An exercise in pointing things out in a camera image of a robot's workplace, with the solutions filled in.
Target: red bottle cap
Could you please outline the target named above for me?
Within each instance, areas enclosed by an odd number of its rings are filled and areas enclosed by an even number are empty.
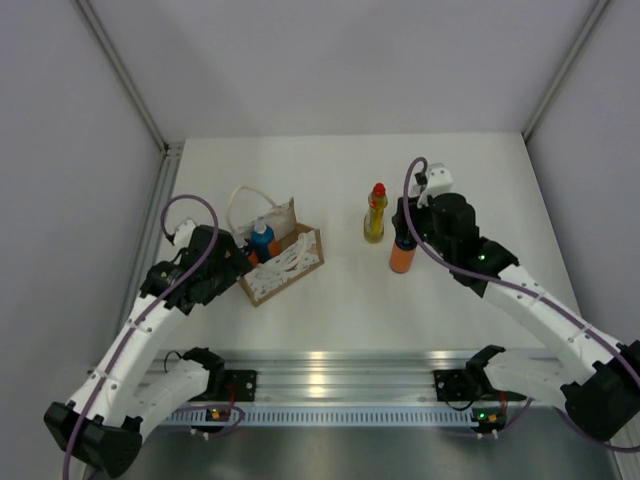
[[[384,185],[382,183],[376,183],[376,185],[373,187],[373,194],[376,197],[384,197],[387,193],[387,190],[384,188]]]

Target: gray floor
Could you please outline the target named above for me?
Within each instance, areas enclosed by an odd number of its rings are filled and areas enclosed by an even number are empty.
[[[229,437],[163,432],[121,477],[154,480],[608,480],[613,457],[536,409],[498,441],[418,428],[247,428]]]

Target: white table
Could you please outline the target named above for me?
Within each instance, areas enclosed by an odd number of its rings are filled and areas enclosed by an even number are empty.
[[[514,320],[455,282],[418,251],[409,273],[388,266],[390,217],[406,169],[415,157],[442,162],[454,191],[477,211],[481,233],[515,253],[568,306],[573,291],[520,134],[433,134],[260,137],[188,140],[174,194],[212,203],[223,227],[230,193],[257,186],[278,202],[296,200],[299,221],[319,227],[326,263],[258,308],[235,286],[196,307],[166,348],[236,351],[433,351],[487,344],[538,348]],[[362,236],[367,195],[387,186],[383,242]],[[246,193],[233,218],[243,222],[268,205]],[[206,211],[180,202],[169,226],[185,217],[211,224]],[[164,242],[159,259],[172,256]]]

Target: yellow bottle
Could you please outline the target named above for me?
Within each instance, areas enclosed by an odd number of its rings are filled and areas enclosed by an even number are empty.
[[[384,209],[389,201],[384,185],[376,183],[369,194],[369,211],[364,217],[364,238],[369,243],[378,243],[384,235]]]

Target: white wall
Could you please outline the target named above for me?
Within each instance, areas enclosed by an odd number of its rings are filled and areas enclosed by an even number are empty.
[[[521,131],[594,0],[94,0],[171,139]]]
[[[50,479],[43,414],[110,343],[159,155],[71,1],[0,15],[0,477]]]
[[[640,2],[613,2],[529,149],[582,312],[640,337]]]

